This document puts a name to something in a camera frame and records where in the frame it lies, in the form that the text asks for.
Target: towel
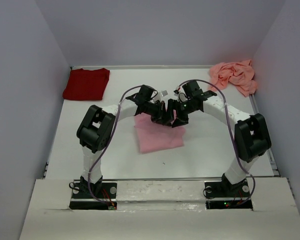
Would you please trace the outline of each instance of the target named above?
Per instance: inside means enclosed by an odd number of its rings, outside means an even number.
[[[182,136],[186,129],[183,126],[168,127],[153,123],[151,116],[141,113],[134,117],[136,134],[142,154],[182,147]]]
[[[257,82],[252,80],[255,71],[251,64],[251,59],[241,62],[218,63],[210,68],[210,82],[220,90],[225,89],[230,82],[240,93],[248,97],[250,94],[254,94],[258,88]],[[212,86],[209,87],[209,90],[216,91]]]
[[[62,96],[74,101],[100,101],[104,96],[109,75],[110,71],[105,68],[71,70]]]

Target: wall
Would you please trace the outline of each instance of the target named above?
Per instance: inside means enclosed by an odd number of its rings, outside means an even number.
[[[0,240],[17,240],[69,74],[33,0],[0,0]]]
[[[254,56],[255,95],[300,212],[300,0],[287,0]]]
[[[71,66],[251,58],[284,0],[36,0]]]

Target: crumpled cloth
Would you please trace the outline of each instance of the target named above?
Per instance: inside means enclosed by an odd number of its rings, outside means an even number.
[[[184,145],[182,136],[186,129],[183,126],[171,128],[153,123],[151,116],[145,113],[136,115],[134,122],[142,154],[174,149]]]
[[[232,83],[245,97],[254,94],[258,88],[257,82],[252,80],[255,70],[252,68],[252,60],[241,62],[221,62],[210,68],[210,83],[220,90],[225,89],[228,83]]]

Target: robotic arm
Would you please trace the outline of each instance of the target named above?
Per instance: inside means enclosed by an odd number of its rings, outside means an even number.
[[[182,88],[185,93],[183,101],[169,99],[166,108],[164,101],[151,102],[154,89],[143,85],[138,93],[120,103],[118,120],[146,113],[151,116],[152,122],[174,128],[188,124],[188,114],[200,110],[227,124],[224,101],[215,92],[203,92],[196,81],[190,81]],[[259,156],[271,147],[266,121],[259,113],[249,115],[230,105],[227,108],[241,165],[249,171]],[[77,131],[84,155],[83,173],[80,177],[83,190],[88,191],[88,173],[108,143],[117,114],[118,105],[104,108],[92,105]],[[236,158],[221,179],[216,189],[219,192],[230,193],[242,186],[246,173],[241,169]],[[95,195],[101,189],[101,185],[102,173],[101,161],[99,161],[90,172],[90,187]]]

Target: folded pink cloth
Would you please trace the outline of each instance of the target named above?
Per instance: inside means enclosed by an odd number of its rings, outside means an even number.
[[[235,87],[245,97],[254,94],[257,90],[257,82],[252,80],[255,75],[254,69],[251,67],[252,60],[241,62],[221,62],[210,68],[210,82],[216,85],[219,89],[225,89],[228,82]],[[214,87],[209,87],[210,90],[216,91]]]
[[[186,129],[183,126],[168,127],[153,123],[150,115],[141,113],[134,117],[136,134],[142,154],[182,147],[182,136]]]

